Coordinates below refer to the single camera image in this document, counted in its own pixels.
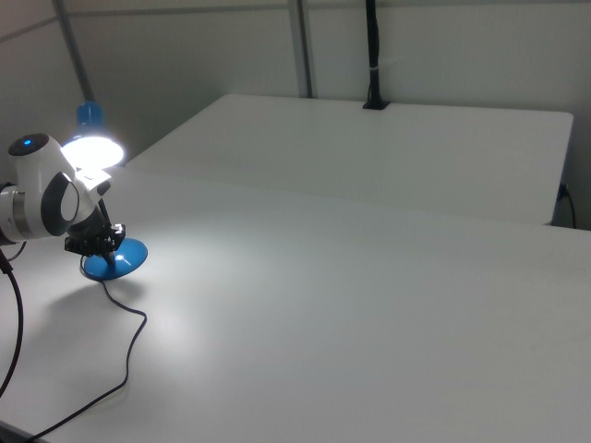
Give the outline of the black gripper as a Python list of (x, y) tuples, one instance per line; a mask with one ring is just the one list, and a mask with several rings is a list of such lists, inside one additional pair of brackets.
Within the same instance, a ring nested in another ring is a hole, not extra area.
[(71, 225), (65, 239), (65, 250), (80, 255), (80, 261), (99, 256), (109, 267), (115, 266), (115, 251), (126, 238), (124, 224), (112, 224), (100, 207), (83, 221)]

